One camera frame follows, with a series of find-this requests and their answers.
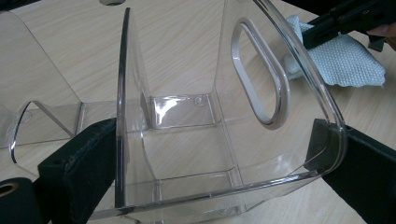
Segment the white towel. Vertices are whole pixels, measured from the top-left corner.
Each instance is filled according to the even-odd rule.
[[[300,22],[298,16],[287,18],[294,32],[303,42],[302,32],[312,25]],[[329,85],[343,87],[382,86],[385,68],[360,42],[349,35],[336,38],[308,51],[324,81]],[[285,57],[289,79],[303,75],[297,62]]]

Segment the clear plastic container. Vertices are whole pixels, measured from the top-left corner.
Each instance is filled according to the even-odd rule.
[[[11,23],[18,19],[11,19],[9,27],[15,27]],[[173,25],[170,22],[162,29],[172,32]],[[193,66],[196,58],[207,56],[205,49],[191,52],[188,48],[194,41],[202,41],[199,31],[207,25],[202,22],[187,27],[190,30],[186,32],[195,32],[197,39],[178,35],[165,45],[159,38],[164,49],[155,55],[166,60],[167,66],[157,74],[165,77],[163,84],[153,88],[134,16],[127,9],[118,100],[84,104],[28,29],[18,24],[21,31],[14,36],[25,34],[36,48],[26,57],[41,55],[42,59],[37,59],[49,70],[33,75],[21,71],[21,77],[13,82],[18,66],[9,67],[12,72],[5,76],[11,63],[0,62],[0,121],[6,127],[0,133],[1,147],[8,147],[14,163],[31,172],[34,167],[15,159],[15,146],[68,139],[90,123],[116,116],[116,181],[92,219],[126,216],[139,223],[192,223],[244,213],[334,169],[346,151],[344,121],[304,46],[271,2],[224,1],[216,72],[209,81],[210,76],[202,73],[206,71]],[[11,48],[13,44],[4,40],[14,36],[1,37],[0,48]],[[175,58],[172,48],[184,47],[185,54]],[[289,60],[299,64],[295,69],[303,71],[304,78],[288,80],[284,66]],[[179,74],[178,80],[173,82],[174,76],[169,74]],[[200,76],[205,78],[191,81]],[[39,88],[25,89],[33,80],[40,83]],[[21,86],[7,88],[6,83]],[[67,101],[51,101],[63,93]],[[28,108],[31,103],[36,107]],[[65,108],[74,108],[74,112],[65,113],[72,117],[63,121],[56,108],[61,114]],[[56,132],[38,122],[49,137],[19,141],[17,136],[25,133],[22,121],[35,109],[63,135],[53,136]],[[28,123],[33,128],[26,136],[37,132],[35,123]]]

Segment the light blue cloth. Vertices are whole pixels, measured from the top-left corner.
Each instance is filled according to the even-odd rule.
[[[303,42],[302,32],[312,25],[300,22],[298,16],[287,18],[288,23]],[[382,86],[385,68],[360,42],[349,35],[336,38],[308,51],[324,81],[343,87]],[[300,77],[302,71],[289,57],[285,58],[290,79]]]

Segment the transparent acrylic bin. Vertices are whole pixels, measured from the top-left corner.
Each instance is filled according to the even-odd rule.
[[[172,32],[172,25],[163,29]],[[207,51],[186,48],[173,58],[173,48],[202,41],[199,31],[210,24],[194,25],[187,33],[195,33],[195,39],[179,35],[167,45],[159,40],[164,49],[155,56],[167,66],[158,70],[157,78],[180,76],[177,82],[164,79],[153,88],[134,16],[127,9],[117,102],[83,104],[48,59],[55,71],[44,74],[55,74],[66,91],[15,91],[12,94],[23,95],[17,101],[3,98],[2,91],[1,109],[15,117],[2,121],[11,130],[2,135],[2,146],[18,151],[16,135],[31,102],[52,121],[61,120],[52,108],[77,107],[75,113],[66,113],[74,114],[66,122],[73,124],[69,135],[26,140],[23,145],[67,139],[89,123],[116,116],[116,180],[92,219],[126,216],[141,223],[191,223],[244,213],[312,182],[341,162],[347,143],[344,121],[317,68],[271,2],[224,2],[216,72],[210,81],[189,79],[205,76],[192,64]],[[295,69],[302,70],[304,78],[288,80],[287,60],[299,64]],[[65,98],[73,102],[51,102],[60,92],[69,92]],[[63,121],[55,123],[64,131]]]

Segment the black object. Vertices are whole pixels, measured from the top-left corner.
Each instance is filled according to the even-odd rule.
[[[396,151],[348,128],[341,165],[323,179],[369,224],[396,223]]]
[[[40,0],[0,0],[0,10],[12,10],[38,1]]]
[[[43,223],[30,179],[12,178],[0,182],[0,223]]]
[[[307,49],[315,48],[339,34],[358,31],[367,35],[366,31],[396,21],[396,0],[325,1],[315,4],[306,0],[285,0],[285,2],[319,15],[309,22],[314,27],[303,32],[304,46]],[[371,35],[369,37],[371,43],[369,47],[381,51],[384,38]]]
[[[38,165],[35,182],[48,223],[86,223],[115,178],[116,120],[97,122]]]

